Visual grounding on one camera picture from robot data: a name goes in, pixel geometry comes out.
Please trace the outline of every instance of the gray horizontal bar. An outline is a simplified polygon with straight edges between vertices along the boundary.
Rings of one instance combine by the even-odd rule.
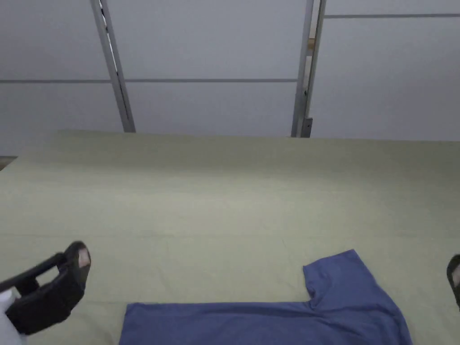
[[[296,83],[297,79],[125,79],[130,83]]]
[[[433,14],[326,14],[325,19],[346,18],[457,18],[460,13],[433,13]]]
[[[110,80],[103,79],[23,79],[23,80],[10,80],[0,79],[0,84],[109,84]]]

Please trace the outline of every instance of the white wall panel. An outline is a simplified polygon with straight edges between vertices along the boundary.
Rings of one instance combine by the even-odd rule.
[[[325,19],[312,137],[460,140],[460,18]]]
[[[36,147],[50,132],[122,132],[111,84],[0,84],[0,155]]]
[[[460,13],[459,0],[327,0],[327,15]]]
[[[128,83],[139,133],[289,136],[296,83]]]
[[[125,78],[297,78],[306,2],[110,0],[109,9]]]
[[[108,79],[88,0],[0,1],[0,79]]]

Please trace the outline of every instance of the metal frame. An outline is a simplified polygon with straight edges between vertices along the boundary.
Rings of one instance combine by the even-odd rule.
[[[298,136],[299,129],[302,128],[302,122],[304,120],[306,109],[306,90],[304,88],[304,81],[305,68],[307,65],[308,57],[308,41],[310,39],[311,18],[313,16],[313,3],[314,0],[307,1],[307,7],[305,8],[305,20],[302,33],[302,47],[300,49],[299,74],[297,76],[297,89],[295,92],[294,116],[292,121],[291,137]]]
[[[315,47],[313,48],[313,55],[311,58],[311,67],[310,67],[310,74],[308,76],[308,87],[307,87],[307,94],[305,100],[305,111],[302,118],[302,122],[299,125],[297,136],[301,138],[309,138],[311,133],[311,123],[310,127],[306,128],[305,125],[308,121],[305,119],[309,119],[310,114],[310,105],[311,105],[311,95],[313,93],[313,83],[315,81],[315,73],[316,73],[316,64],[318,62],[318,53],[319,53],[319,44],[321,41],[321,32],[322,32],[322,22],[324,20],[324,13],[326,11],[326,0],[321,0],[319,5],[319,14],[318,14],[318,23],[316,24],[316,39],[315,39]]]
[[[113,33],[112,21],[110,19],[107,2],[105,0],[101,0],[104,15],[102,15],[99,0],[90,0],[90,3],[94,19],[96,21],[99,38],[101,40],[102,51],[104,53],[107,69],[109,70],[110,81],[114,89],[118,111],[120,112],[123,130],[125,132],[134,133],[136,132],[136,127],[134,125],[134,119],[132,118],[128,93],[123,78],[123,72],[121,70],[120,56],[118,55],[118,50],[116,49],[115,35]]]

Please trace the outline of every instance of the blue t-shirt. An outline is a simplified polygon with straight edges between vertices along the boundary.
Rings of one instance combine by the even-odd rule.
[[[308,302],[130,304],[120,345],[412,344],[354,250],[304,266],[304,275]]]

